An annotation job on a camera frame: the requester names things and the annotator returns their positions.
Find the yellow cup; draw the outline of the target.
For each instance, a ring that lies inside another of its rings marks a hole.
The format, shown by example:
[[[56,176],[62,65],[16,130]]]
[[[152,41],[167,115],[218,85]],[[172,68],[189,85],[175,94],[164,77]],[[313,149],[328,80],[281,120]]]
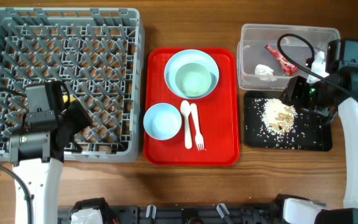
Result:
[[[73,102],[75,101],[76,98],[72,95],[68,96],[68,95],[63,95],[63,102],[67,103],[67,102]]]

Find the red snack wrapper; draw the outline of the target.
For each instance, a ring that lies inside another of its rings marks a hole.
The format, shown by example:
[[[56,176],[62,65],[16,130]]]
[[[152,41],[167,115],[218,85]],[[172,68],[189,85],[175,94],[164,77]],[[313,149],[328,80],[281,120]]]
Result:
[[[278,50],[274,49],[268,44],[265,45],[265,49],[268,50],[280,64],[285,75],[292,76],[298,71],[298,67],[290,63]]]

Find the white napkin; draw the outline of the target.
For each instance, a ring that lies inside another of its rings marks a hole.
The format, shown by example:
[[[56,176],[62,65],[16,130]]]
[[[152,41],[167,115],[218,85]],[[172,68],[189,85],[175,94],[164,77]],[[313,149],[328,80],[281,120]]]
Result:
[[[269,66],[258,64],[255,68],[255,74],[256,75],[269,75],[272,76],[274,73],[274,70],[271,69]]]

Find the light blue bowl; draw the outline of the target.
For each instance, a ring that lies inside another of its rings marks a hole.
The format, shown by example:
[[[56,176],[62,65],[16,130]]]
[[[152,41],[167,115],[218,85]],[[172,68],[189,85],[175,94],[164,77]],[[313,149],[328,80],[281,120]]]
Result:
[[[143,125],[150,137],[165,141],[177,135],[181,122],[181,114],[173,105],[157,103],[145,112]]]

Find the white plastic spoon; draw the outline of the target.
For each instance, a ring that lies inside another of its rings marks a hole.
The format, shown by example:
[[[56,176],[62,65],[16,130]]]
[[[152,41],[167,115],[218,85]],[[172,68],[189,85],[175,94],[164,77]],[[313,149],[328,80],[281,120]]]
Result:
[[[188,101],[183,100],[180,105],[180,113],[184,118],[184,132],[185,132],[185,147],[187,149],[191,149],[193,147],[193,143],[191,140],[191,130],[190,130],[190,123],[189,123],[189,116],[190,116],[190,104]]]

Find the light green bowl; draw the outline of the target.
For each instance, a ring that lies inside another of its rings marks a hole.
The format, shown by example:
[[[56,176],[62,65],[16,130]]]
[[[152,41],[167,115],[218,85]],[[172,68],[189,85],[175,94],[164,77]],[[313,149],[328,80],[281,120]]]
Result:
[[[199,63],[187,63],[175,74],[175,84],[188,98],[196,98],[206,93],[212,84],[209,70]]]

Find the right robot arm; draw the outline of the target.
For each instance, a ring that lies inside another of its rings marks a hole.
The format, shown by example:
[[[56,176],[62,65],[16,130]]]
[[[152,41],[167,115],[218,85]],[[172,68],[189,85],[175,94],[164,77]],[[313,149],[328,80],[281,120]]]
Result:
[[[280,96],[282,103],[309,112],[337,109],[346,149],[346,191],[342,209],[327,209],[308,199],[282,196],[278,217],[287,223],[358,223],[358,40],[337,39],[328,44],[327,77],[298,68],[318,79],[310,84],[293,77]]]

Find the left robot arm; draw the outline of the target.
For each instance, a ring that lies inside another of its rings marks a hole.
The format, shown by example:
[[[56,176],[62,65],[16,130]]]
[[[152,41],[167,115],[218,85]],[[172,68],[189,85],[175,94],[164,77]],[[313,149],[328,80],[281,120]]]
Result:
[[[91,124],[81,103],[63,98],[67,89],[60,81],[25,89],[28,111],[8,142],[16,178],[16,223],[57,222],[65,148]]]

